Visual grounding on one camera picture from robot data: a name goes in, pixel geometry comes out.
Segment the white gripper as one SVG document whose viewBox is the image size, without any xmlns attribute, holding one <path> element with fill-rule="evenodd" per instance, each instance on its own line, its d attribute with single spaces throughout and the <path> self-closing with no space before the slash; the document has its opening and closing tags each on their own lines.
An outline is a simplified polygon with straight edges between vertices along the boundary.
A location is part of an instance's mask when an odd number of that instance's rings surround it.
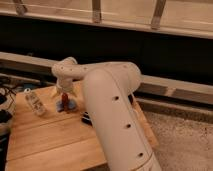
<svg viewBox="0 0 213 171">
<path fill-rule="evenodd" d="M 73 96 L 76 95 L 73 86 L 73 80 L 69 78 L 58 79 L 56 82 L 56 88 L 59 93 L 69 93 Z"/>
</svg>

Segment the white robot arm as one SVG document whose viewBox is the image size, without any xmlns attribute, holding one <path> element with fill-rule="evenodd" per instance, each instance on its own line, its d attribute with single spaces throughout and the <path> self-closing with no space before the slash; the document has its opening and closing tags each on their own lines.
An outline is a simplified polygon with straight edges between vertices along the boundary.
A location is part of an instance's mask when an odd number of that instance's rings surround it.
<svg viewBox="0 0 213 171">
<path fill-rule="evenodd" d="M 52 66 L 57 88 L 70 92 L 82 82 L 86 111 L 110 171 L 162 171 L 129 97 L 141 84 L 132 62 L 79 64 L 68 57 Z"/>
</svg>

